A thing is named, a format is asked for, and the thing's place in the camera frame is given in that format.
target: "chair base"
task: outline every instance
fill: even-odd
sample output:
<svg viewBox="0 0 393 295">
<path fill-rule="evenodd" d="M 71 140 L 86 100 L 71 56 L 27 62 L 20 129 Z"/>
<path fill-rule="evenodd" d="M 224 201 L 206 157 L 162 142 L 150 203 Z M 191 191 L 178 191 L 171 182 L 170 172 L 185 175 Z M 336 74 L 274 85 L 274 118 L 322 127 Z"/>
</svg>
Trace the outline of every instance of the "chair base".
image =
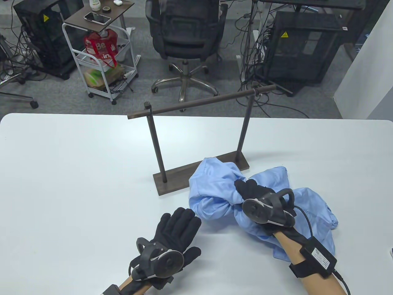
<svg viewBox="0 0 393 295">
<path fill-rule="evenodd" d="M 153 83 L 153 85 L 151 86 L 151 91 L 153 93 L 157 93 L 158 91 L 158 87 L 164 83 L 168 83 L 168 82 L 175 82 L 175 81 L 180 81 L 182 83 L 182 87 L 180 88 L 180 94 L 179 94 L 179 103 L 182 103 L 185 101 L 185 93 L 187 90 L 187 86 L 189 84 L 197 84 L 197 85 L 201 85 L 205 88 L 207 88 L 208 90 L 211 90 L 214 94 L 214 96 L 217 96 L 219 94 L 219 92 L 217 91 L 217 89 L 210 83 L 202 81 L 200 79 L 197 78 L 193 78 L 193 75 L 195 75 L 196 73 L 200 72 L 200 71 L 204 71 L 206 74 L 209 73 L 209 69 L 206 65 L 200 65 L 198 67 L 196 67 L 195 69 L 193 69 L 192 71 L 188 71 L 188 60 L 183 60 L 182 61 L 182 65 L 183 65 L 183 69 L 180 69 L 177 67 L 177 65 L 175 65 L 174 63 L 170 63 L 169 64 L 169 70 L 173 71 L 176 70 L 177 72 L 179 72 L 180 76 L 179 77 L 175 77 L 175 78 L 168 78 L 168 79 L 158 79 L 157 81 L 155 81 Z"/>
<path fill-rule="evenodd" d="M 30 96 L 25 96 L 25 95 L 20 95 L 20 94 L 13 94 L 13 93 L 8 93 L 8 92 L 0 92 L 0 96 L 5 96 L 5 97 L 11 97 L 11 98 L 18 98 L 21 100 L 29 100 L 30 101 L 30 106 L 33 109 L 38 108 L 38 103 L 34 100 L 34 98 Z"/>
</svg>

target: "wooden base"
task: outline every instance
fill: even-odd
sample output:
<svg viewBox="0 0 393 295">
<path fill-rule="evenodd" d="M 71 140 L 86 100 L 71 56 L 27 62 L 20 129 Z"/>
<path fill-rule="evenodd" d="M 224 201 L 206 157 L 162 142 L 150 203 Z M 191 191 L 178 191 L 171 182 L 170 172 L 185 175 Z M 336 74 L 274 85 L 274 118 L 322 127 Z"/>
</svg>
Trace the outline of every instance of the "wooden base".
<svg viewBox="0 0 393 295">
<path fill-rule="evenodd" d="M 230 152 L 227 154 L 223 154 L 217 156 L 221 162 L 233 162 L 239 168 L 240 171 L 246 170 L 250 168 L 247 163 L 246 158 L 243 153 L 240 153 L 239 162 L 235 162 L 236 152 Z M 165 171 L 167 174 L 168 182 L 163 183 L 161 173 L 153 174 L 154 182 L 156 183 L 156 188 L 158 195 L 165 195 L 167 193 L 175 192 L 177 190 L 181 190 L 182 188 L 188 188 L 189 182 L 188 180 L 194 174 L 195 170 L 199 166 L 202 161 L 195 162 L 192 164 L 184 165 L 178 168 L 174 168 L 171 170 Z"/>
</svg>

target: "forearm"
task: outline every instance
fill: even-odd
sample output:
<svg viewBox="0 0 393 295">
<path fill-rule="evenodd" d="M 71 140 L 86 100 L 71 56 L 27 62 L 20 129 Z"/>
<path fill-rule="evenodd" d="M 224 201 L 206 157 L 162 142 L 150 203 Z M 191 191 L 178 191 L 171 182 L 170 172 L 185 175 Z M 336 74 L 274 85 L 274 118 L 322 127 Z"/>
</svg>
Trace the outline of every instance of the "forearm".
<svg viewBox="0 0 393 295">
<path fill-rule="evenodd" d="M 150 289 L 151 285 L 147 282 L 145 283 L 140 283 L 140 282 L 134 282 L 138 283 L 140 286 L 133 286 L 131 284 L 132 282 L 132 277 L 129 276 L 120 286 L 120 292 L 121 295 L 143 295 L 147 290 Z"/>
<path fill-rule="evenodd" d="M 299 264 L 305 258 L 300 254 L 301 245 L 292 241 L 282 232 L 274 234 L 293 264 Z M 328 278 L 316 273 L 306 278 L 301 278 L 304 288 L 309 295 L 346 295 L 337 279 L 331 275 Z"/>
</svg>

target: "red bag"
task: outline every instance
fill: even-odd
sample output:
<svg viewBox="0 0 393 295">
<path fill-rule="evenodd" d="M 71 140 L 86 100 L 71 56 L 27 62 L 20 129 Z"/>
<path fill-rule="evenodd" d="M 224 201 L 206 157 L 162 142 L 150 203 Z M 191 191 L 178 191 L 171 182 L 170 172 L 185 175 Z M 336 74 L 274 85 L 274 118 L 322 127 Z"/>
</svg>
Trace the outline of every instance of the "red bag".
<svg viewBox="0 0 393 295">
<path fill-rule="evenodd" d="M 117 61 L 115 55 L 118 54 L 118 35 L 112 29 L 104 30 L 101 35 L 99 33 L 91 33 L 84 38 L 84 45 L 88 54 L 94 55 L 98 59 L 108 65 L 113 61 L 115 68 Z"/>
</svg>

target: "caster wheel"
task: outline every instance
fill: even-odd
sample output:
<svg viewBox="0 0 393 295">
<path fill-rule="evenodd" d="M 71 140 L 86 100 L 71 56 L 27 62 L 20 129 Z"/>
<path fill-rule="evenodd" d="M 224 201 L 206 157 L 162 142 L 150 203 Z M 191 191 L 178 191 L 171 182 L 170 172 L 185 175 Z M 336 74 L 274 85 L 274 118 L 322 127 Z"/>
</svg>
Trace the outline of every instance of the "caster wheel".
<svg viewBox="0 0 393 295">
<path fill-rule="evenodd" d="M 61 78 L 63 80 L 68 80 L 70 78 L 70 75 L 69 74 L 63 74 L 63 75 L 61 75 Z"/>
<path fill-rule="evenodd" d="M 32 107 L 33 109 L 38 108 L 38 102 L 36 102 L 36 101 L 31 101 L 31 102 L 30 102 L 30 105 L 31 105 L 31 107 Z"/>
</svg>

